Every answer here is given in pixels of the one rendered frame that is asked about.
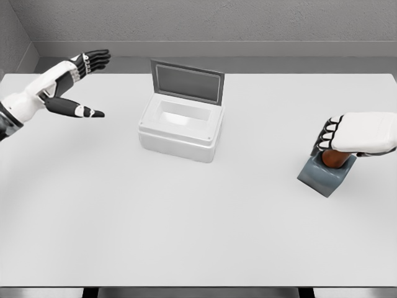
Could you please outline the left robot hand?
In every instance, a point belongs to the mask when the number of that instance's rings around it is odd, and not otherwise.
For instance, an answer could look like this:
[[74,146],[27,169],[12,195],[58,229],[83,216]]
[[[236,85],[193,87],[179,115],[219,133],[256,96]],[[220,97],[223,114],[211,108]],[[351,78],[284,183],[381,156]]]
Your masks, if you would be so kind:
[[93,50],[63,60],[30,83],[27,92],[35,96],[48,111],[54,114],[77,118],[103,118],[105,116],[103,112],[65,99],[62,95],[87,75],[103,70],[110,58],[111,54],[108,50]]

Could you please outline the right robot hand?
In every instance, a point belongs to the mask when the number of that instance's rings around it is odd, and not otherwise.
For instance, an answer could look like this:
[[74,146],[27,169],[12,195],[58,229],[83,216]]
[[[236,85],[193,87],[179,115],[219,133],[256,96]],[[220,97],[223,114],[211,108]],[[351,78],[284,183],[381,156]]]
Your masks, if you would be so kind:
[[397,150],[397,113],[348,112],[328,119],[311,151],[336,150],[357,157],[382,156]]

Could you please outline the brown cylindrical stamp handle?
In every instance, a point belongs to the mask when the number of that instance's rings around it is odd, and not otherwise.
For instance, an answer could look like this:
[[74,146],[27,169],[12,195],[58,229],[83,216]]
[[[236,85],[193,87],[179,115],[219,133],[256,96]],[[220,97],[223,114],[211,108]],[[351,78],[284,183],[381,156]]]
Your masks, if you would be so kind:
[[351,156],[350,153],[337,150],[325,150],[322,152],[321,159],[325,166],[332,169],[341,168]]

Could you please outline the grey square stamp block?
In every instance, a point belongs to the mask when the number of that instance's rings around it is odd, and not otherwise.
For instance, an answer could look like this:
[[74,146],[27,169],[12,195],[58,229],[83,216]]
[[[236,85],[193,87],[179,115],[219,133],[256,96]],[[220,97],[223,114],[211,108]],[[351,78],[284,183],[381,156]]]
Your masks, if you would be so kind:
[[297,179],[324,197],[329,197],[345,180],[357,157],[348,155],[340,168],[330,168],[323,163],[322,152],[311,156]]

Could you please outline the grey hinged box lid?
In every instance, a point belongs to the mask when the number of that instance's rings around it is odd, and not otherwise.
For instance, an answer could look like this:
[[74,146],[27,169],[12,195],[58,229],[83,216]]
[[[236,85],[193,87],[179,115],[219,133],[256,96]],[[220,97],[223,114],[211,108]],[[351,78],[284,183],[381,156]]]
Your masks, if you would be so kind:
[[155,93],[221,106],[225,74],[219,71],[150,60]]

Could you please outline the white open box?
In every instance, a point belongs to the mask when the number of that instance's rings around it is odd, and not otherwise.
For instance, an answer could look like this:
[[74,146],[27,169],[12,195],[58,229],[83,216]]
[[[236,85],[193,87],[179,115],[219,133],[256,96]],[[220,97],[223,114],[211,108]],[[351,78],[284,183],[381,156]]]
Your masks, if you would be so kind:
[[223,126],[225,108],[153,93],[138,123],[147,150],[211,163]]

